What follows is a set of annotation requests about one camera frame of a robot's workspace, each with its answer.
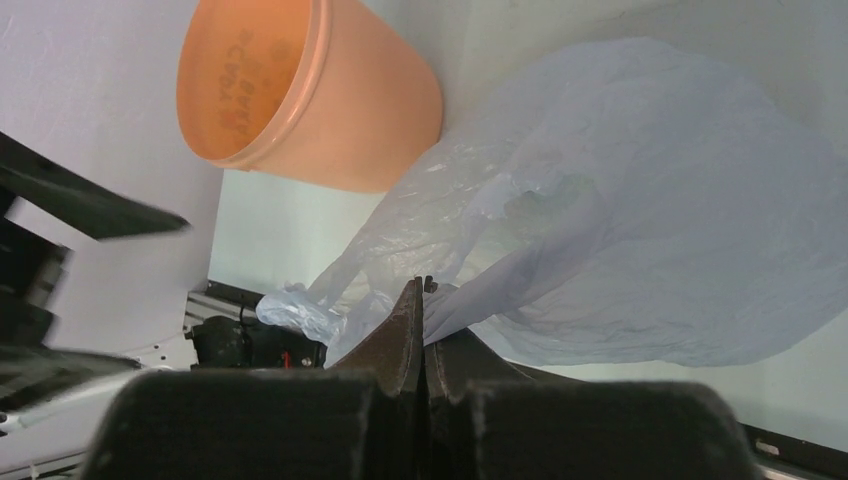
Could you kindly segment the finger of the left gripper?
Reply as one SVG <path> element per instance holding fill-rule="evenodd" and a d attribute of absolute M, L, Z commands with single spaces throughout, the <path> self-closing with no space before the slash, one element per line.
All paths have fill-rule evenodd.
<path fill-rule="evenodd" d="M 183 217 L 118 195 L 1 135 L 1 187 L 96 240 L 166 234 Z"/>

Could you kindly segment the light blue plastic trash bag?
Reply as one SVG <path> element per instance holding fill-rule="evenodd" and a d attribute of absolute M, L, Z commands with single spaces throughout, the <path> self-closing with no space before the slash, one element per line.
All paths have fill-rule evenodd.
<path fill-rule="evenodd" d="M 544 56 L 257 306 L 335 363 L 415 276 L 423 338 L 531 365 L 754 363 L 847 307 L 847 162 L 739 69 L 649 38 Z"/>

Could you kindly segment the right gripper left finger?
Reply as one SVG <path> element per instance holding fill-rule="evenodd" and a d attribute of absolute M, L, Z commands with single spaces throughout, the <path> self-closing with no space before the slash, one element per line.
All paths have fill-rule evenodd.
<path fill-rule="evenodd" d="M 84 479 L 416 479 L 424 282 L 327 369 L 149 373 L 117 395 Z"/>

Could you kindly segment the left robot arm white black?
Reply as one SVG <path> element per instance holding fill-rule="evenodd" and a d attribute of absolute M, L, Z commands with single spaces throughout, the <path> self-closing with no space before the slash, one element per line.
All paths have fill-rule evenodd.
<path fill-rule="evenodd" d="M 20 200 L 94 240 L 180 232 L 183 217 L 114 193 L 1 136 L 1 441 L 65 412 L 106 402 L 129 380 L 161 368 L 172 338 L 127 353 L 57 349 L 49 310 L 70 250 L 6 217 Z"/>

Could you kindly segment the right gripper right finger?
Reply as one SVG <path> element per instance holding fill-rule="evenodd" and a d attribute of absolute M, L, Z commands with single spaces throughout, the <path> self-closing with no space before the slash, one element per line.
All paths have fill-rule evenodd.
<path fill-rule="evenodd" d="M 426 350 L 464 331 L 423 351 L 437 479 L 759 475 L 730 408 L 701 384 L 519 378 L 449 388 Z"/>

